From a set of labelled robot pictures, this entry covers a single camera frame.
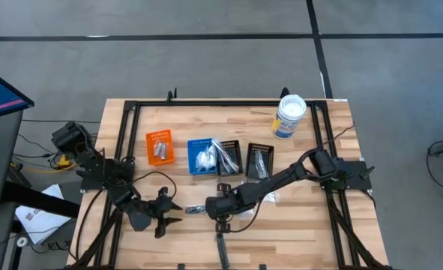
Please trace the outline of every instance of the white container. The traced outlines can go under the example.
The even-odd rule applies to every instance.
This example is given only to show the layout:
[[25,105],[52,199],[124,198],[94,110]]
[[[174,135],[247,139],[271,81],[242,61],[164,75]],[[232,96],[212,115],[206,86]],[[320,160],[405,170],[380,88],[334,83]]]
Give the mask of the white container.
[[271,130],[280,139],[288,139],[295,132],[306,112],[306,102],[297,94],[283,97],[278,106]]

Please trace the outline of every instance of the wooden table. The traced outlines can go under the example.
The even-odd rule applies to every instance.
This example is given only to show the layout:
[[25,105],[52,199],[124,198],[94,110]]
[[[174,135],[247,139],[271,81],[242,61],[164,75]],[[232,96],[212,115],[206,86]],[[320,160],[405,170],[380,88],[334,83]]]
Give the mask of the wooden table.
[[[122,108],[125,100],[109,99],[97,137],[96,148],[106,149],[106,157],[115,153]],[[331,126],[334,135],[352,125],[352,116],[346,100],[328,100]],[[248,106],[151,106],[143,107],[139,117],[134,156],[136,175],[150,170],[160,170],[171,176],[178,192],[174,202],[181,207],[204,204],[205,198],[216,196],[216,184],[226,182],[239,185],[242,176],[217,175],[192,176],[188,173],[187,141],[215,137],[219,140],[240,140],[241,156],[246,162],[248,143],[274,146],[274,173],[295,162],[306,150],[316,147],[313,122],[308,110],[292,139],[276,139],[270,126],[276,107]],[[322,113],[319,111],[323,140],[326,141]],[[129,137],[129,126],[124,138],[124,157]],[[148,165],[145,134],[171,129],[175,147],[175,162],[152,167]],[[338,155],[346,160],[361,157],[355,129],[346,131],[336,141]],[[309,161],[307,169],[312,169]],[[162,176],[149,176],[135,184],[144,200],[152,200],[162,186],[172,184]],[[388,263],[373,202],[365,194],[348,190],[349,210],[354,231],[366,248],[381,263]],[[79,224],[95,191],[83,196],[76,233],[71,250],[74,252]],[[257,269],[266,264],[269,269],[335,269],[337,267],[333,236],[329,221],[325,192],[311,181],[290,184],[276,192],[277,202],[264,202],[254,224],[241,233],[225,234],[229,261],[233,269]],[[106,193],[94,203],[82,232],[80,252],[93,241],[100,229]],[[183,218],[168,226],[166,235],[154,238],[156,222],[144,232],[134,232],[127,216],[124,216],[118,248],[117,269],[175,269],[186,264],[187,269],[219,269],[214,224],[206,214],[185,214],[171,211],[168,216]],[[244,227],[252,218],[245,214],[235,217],[231,224],[236,230]],[[108,262],[111,234],[104,245],[103,264]],[[350,264],[346,237],[342,232],[346,263]]]

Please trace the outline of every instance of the yellow cable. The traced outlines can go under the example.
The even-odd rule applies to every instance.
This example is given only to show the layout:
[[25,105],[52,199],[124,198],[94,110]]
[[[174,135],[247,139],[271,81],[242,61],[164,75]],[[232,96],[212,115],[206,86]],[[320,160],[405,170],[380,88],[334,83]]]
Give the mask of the yellow cable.
[[[11,162],[10,166],[15,167],[16,165],[13,162]],[[74,166],[76,166],[76,163],[73,163],[70,166],[67,166],[66,168],[52,170],[52,171],[42,170],[42,169],[33,169],[33,168],[26,168],[26,170],[29,171],[29,172],[32,172],[32,173],[51,174],[51,173],[61,173],[61,172],[64,172],[66,170],[69,170],[69,169],[73,168]]]

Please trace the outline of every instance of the concrete floor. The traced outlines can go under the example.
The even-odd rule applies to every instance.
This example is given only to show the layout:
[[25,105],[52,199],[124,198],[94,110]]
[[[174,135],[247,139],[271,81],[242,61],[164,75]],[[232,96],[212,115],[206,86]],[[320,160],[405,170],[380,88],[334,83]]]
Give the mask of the concrete floor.
[[[443,33],[440,1],[314,2],[322,34]],[[245,32],[310,33],[306,2],[0,0],[0,36]],[[443,39],[322,45],[333,95],[349,99],[363,156],[376,166],[374,197],[390,264],[443,269],[443,188],[425,164],[427,146],[443,140]],[[324,97],[310,39],[0,42],[0,76],[34,100],[26,119],[97,121],[106,98],[160,98],[174,87],[183,98],[276,97],[284,86]],[[20,133],[51,147],[60,126],[23,123]],[[16,152],[40,153],[22,140]],[[431,161],[443,182],[443,156]],[[26,174],[40,189],[79,181],[73,173]],[[59,268],[66,257],[25,248],[19,269]]]

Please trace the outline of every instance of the metal part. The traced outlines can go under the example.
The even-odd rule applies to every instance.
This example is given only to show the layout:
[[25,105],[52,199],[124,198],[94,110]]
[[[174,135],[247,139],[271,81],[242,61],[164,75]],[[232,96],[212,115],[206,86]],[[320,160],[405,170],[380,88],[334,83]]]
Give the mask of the metal part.
[[161,143],[161,160],[164,161],[166,159],[166,144],[164,142]]
[[[121,150],[123,147],[123,141],[124,141],[124,133],[126,132],[126,123],[128,120],[128,113],[133,108],[133,106],[136,104],[136,102],[133,102],[131,100],[125,101],[123,106],[123,115],[121,116],[121,123],[119,127],[118,132],[118,140],[116,141],[116,149],[115,149],[115,160],[120,161],[121,159]],[[106,202],[103,210],[103,219],[101,222],[100,232],[103,228],[103,226],[106,225],[109,218],[109,213],[111,212],[112,203],[108,196],[106,196]],[[103,257],[103,246],[104,242],[100,244],[100,248],[98,249],[96,256],[94,258],[94,265],[99,266],[101,264],[101,258]]]
[[218,246],[218,253],[220,254],[221,269],[229,269],[228,251],[226,250],[226,243],[222,233],[216,234],[216,243]]
[[[321,135],[321,128],[319,127],[319,120],[318,120],[318,110],[316,109],[316,106],[311,106],[311,117],[313,118],[313,128],[314,128],[314,134],[316,138],[316,145],[319,148],[323,148],[323,140]],[[333,196],[333,192],[330,190],[325,189],[326,194],[326,200],[328,200],[329,197]],[[344,266],[344,252],[343,252],[343,245],[341,244],[341,236],[340,236],[340,229],[338,228],[338,224],[336,223],[336,220],[334,220],[334,217],[330,214],[329,215],[329,221],[331,224],[331,231],[333,232],[333,243],[334,243],[334,250],[336,251],[336,259],[338,266]]]
[[184,208],[186,214],[204,214],[206,207],[204,205],[191,205]]
[[[325,103],[323,107],[324,107],[323,119],[325,120],[326,134],[328,136],[328,144],[329,144],[331,157],[337,158],[338,154],[336,151],[336,144],[334,142],[333,129],[331,128],[331,120],[329,119],[328,105]],[[344,190],[339,190],[338,196],[340,197],[341,211],[343,212],[344,220],[348,224],[349,229],[352,229],[351,215],[349,214],[348,199],[346,198],[346,192]],[[348,244],[349,244],[349,253],[351,254],[352,264],[354,266],[360,266],[358,253],[356,252],[354,245],[351,242],[349,242]]]
[[161,153],[161,148],[163,147],[163,143],[161,141],[157,141],[154,146],[154,156],[159,157]]

